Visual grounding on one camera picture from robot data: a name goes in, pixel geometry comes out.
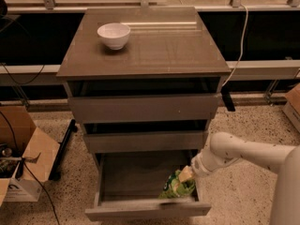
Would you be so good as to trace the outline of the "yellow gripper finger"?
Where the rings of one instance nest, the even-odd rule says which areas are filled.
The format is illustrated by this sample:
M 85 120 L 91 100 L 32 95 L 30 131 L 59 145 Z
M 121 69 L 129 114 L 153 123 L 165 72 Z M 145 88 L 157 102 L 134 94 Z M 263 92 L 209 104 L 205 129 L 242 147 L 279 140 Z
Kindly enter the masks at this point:
M 195 176 L 194 171 L 190 166 L 186 166 L 178 175 L 178 179 L 181 183 L 193 179 Z

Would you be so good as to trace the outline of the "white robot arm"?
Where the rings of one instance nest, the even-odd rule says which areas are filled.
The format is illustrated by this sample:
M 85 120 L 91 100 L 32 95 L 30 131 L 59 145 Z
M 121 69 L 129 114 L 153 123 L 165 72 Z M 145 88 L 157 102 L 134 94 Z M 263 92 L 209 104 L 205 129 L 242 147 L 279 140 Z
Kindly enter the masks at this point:
M 179 181 L 206 177 L 238 159 L 277 174 L 270 225 L 300 225 L 300 146 L 250 142 L 218 132 L 180 172 Z

